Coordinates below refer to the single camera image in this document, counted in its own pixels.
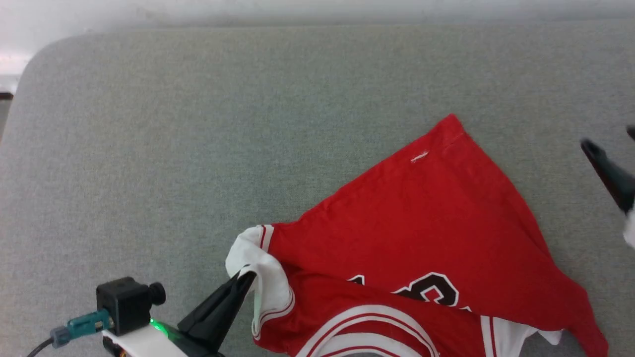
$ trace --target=white wall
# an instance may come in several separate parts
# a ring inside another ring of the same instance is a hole
[[[0,0],[0,92],[43,46],[152,27],[574,20],[635,16],[635,0]]]

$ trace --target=white trim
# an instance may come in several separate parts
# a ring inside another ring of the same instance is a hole
[[[265,224],[261,226],[265,230],[265,234],[262,236],[262,250],[265,252],[269,251],[269,245],[271,244],[271,237],[274,235],[274,226],[270,224]]]
[[[483,347],[485,348],[485,357],[494,357],[494,350],[491,343],[491,325],[489,316],[481,316],[481,333],[483,334]]]
[[[364,321],[386,322],[401,328],[414,336],[421,344],[428,348],[432,357],[439,357],[439,353],[432,343],[432,339],[425,330],[407,314],[383,305],[362,305],[348,309],[327,321],[302,347],[296,357],[319,356],[322,348],[339,331],[348,326]]]
[[[264,325],[265,322],[286,316],[293,310],[295,307],[295,294],[293,293],[293,289],[289,288],[289,294],[291,295],[291,302],[284,309],[261,312],[260,316],[258,316],[257,325],[255,318],[251,321],[251,334],[255,340],[260,340],[262,325]]]
[[[558,344],[562,334],[561,331],[539,331],[535,327],[501,318],[492,318],[491,321],[493,324],[497,357],[519,357],[527,337],[536,332],[540,333],[551,344]]]
[[[351,349],[352,347],[363,346],[357,349]],[[375,353],[380,356],[392,357],[391,354],[385,354],[381,350],[368,348],[375,347],[383,349],[392,353],[392,355],[400,357],[421,357],[414,349],[408,347],[406,344],[391,339],[388,336],[379,335],[377,333],[345,333],[343,335],[334,336],[330,339],[322,349],[319,351],[320,356],[324,356],[329,353],[334,353],[343,349],[346,351],[338,354],[332,354],[329,357],[347,356],[351,353]]]
[[[351,279],[346,279],[346,281],[354,281],[357,278],[361,278],[361,284],[362,285],[366,285],[366,277],[363,276],[362,274],[357,274],[357,275],[353,276]]]
[[[282,265],[260,248],[260,245],[268,248],[272,233],[272,226],[245,230],[238,235],[225,259],[229,276],[234,276],[237,272],[242,276],[248,271],[257,275],[251,286],[255,291],[251,332],[256,340],[260,338],[265,322],[289,314],[295,306],[295,294]]]
[[[331,354],[329,357],[345,357],[345,356],[350,356],[353,353],[372,353],[373,355],[377,355],[381,357],[394,357],[393,354],[385,354],[374,348],[355,348],[355,349],[350,349],[341,353]]]

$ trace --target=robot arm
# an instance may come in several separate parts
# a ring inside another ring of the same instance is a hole
[[[242,276],[237,273],[176,328],[150,318],[150,304],[143,303],[148,296],[134,279],[124,278],[100,285],[97,288],[98,308],[115,316],[114,326],[102,331],[104,347],[115,357],[224,357],[218,350],[255,277],[253,272]],[[162,295],[161,292],[161,284],[150,285],[153,304],[165,301],[165,292]]]
[[[627,127],[626,132],[635,140],[635,126]],[[580,146],[615,204],[626,214],[624,239],[635,248],[635,177],[611,161],[604,149],[593,141],[583,139]]]

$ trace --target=armhole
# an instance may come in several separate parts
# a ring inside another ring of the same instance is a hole
[[[562,331],[541,331],[528,325],[489,316],[481,316],[481,331],[485,357],[519,357],[525,339],[536,332],[552,345],[558,344],[562,336]]]
[[[253,271],[257,277],[254,290],[251,332],[259,340],[262,325],[289,314],[295,305],[295,294],[280,262],[266,252],[273,234],[272,226],[252,227],[239,234],[229,250],[225,268],[229,276]]]

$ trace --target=red stripe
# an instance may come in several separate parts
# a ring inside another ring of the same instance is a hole
[[[490,317],[490,335],[491,335],[491,350],[496,357],[496,340],[494,338],[494,319]]]
[[[338,328],[340,325],[342,325],[342,324],[344,324],[344,323],[347,323],[347,322],[348,322],[348,321],[350,321],[350,320],[355,320],[355,319],[357,319],[357,318],[360,318],[360,317],[365,317],[365,316],[376,316],[376,317],[380,317],[380,318],[387,318],[387,319],[392,320],[392,321],[397,321],[397,322],[399,322],[399,323],[401,323],[401,324],[405,325],[406,327],[408,327],[408,328],[409,328],[412,332],[414,332],[414,333],[415,333],[417,336],[419,336],[419,337],[420,337],[423,341],[425,341],[425,338],[424,338],[423,336],[421,336],[421,334],[419,334],[419,333],[418,333],[415,329],[413,329],[413,328],[412,328],[411,326],[409,326],[407,323],[405,323],[405,322],[403,322],[403,321],[401,321],[401,320],[399,320],[399,319],[396,319],[396,318],[394,318],[394,317],[392,317],[392,316],[389,316],[389,315],[384,315],[384,314],[366,313],[366,314],[359,314],[359,315],[351,316],[350,318],[347,318],[346,320],[340,321],[339,323],[337,323],[337,325],[335,325],[335,326],[331,327],[331,328],[330,328],[330,329],[329,329],[329,330],[328,330],[328,331],[327,331],[324,335],[322,335],[322,337],[320,337],[320,339],[319,339],[319,340],[317,340],[316,344],[315,344],[315,345],[313,345],[313,347],[311,348],[311,350],[309,351],[309,353],[307,354],[307,356],[309,356],[309,357],[310,357],[310,356],[312,356],[312,355],[313,355],[313,352],[315,352],[315,349],[318,347],[318,345],[320,345],[320,343],[322,343],[322,340],[324,340],[324,338],[325,338],[326,336],[328,336],[328,335],[329,335],[329,334],[330,334],[330,333],[331,333],[334,329]]]
[[[374,349],[376,351],[383,352],[383,353],[385,353],[385,354],[387,354],[389,356],[392,356],[392,357],[399,357],[398,354],[394,354],[394,353],[392,353],[390,351],[386,351],[383,348],[379,348],[379,347],[375,347],[375,346],[354,346],[354,347],[343,348],[343,349],[340,349],[340,350],[335,351],[335,352],[331,352],[331,353],[328,353],[328,354],[323,354],[322,357],[335,356],[338,353],[355,351],[357,349]]]
[[[265,234],[267,233],[267,228],[265,226],[262,227],[262,235],[260,235],[260,249],[262,249],[263,244],[265,243]]]

